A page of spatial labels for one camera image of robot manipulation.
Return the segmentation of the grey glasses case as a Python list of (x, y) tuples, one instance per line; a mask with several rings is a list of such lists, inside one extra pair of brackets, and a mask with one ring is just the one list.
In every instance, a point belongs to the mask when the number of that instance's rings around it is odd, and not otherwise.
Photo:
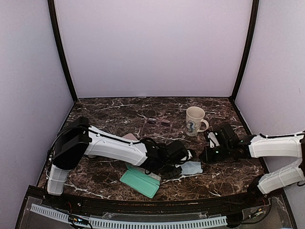
[(126, 172), (120, 181), (148, 198), (153, 198), (160, 188), (161, 177), (154, 174), (145, 174), (145, 170), (129, 163), (125, 163)]

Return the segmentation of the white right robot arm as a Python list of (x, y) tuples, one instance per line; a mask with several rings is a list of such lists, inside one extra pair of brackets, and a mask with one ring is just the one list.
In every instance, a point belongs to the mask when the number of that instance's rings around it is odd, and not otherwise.
[(230, 124), (218, 131), (205, 130), (204, 137), (209, 145), (200, 154), (205, 163), (216, 163), (228, 158), (234, 160), (291, 157), (295, 161), (274, 171), (259, 175), (247, 188), (243, 203), (253, 207), (262, 195), (266, 195), (305, 179), (305, 133), (286, 135), (246, 135), (239, 138)]

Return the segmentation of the light blue cloth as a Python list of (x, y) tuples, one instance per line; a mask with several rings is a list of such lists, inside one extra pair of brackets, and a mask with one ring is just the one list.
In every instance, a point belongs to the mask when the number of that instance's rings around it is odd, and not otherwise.
[(197, 161), (188, 161), (181, 165), (181, 175), (191, 176), (198, 175), (203, 173), (201, 162)]

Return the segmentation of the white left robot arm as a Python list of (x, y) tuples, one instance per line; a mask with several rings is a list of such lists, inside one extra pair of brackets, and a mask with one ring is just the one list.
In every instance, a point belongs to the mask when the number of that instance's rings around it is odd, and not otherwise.
[(67, 204), (63, 194), (68, 174), (83, 156), (102, 156), (140, 167), (145, 174), (162, 173), (166, 178), (181, 173), (181, 165), (190, 161), (195, 152), (175, 140), (159, 144), (151, 138), (130, 140), (99, 130), (80, 117), (62, 129), (48, 150), (46, 166), (50, 167), (46, 191), (57, 208)]

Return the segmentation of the pink glasses case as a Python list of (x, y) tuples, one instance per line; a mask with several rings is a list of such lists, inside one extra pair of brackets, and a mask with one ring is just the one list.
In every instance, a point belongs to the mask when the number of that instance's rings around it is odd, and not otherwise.
[(136, 136), (134, 136), (132, 133), (128, 133), (123, 136), (124, 139), (131, 140), (131, 141), (138, 141)]

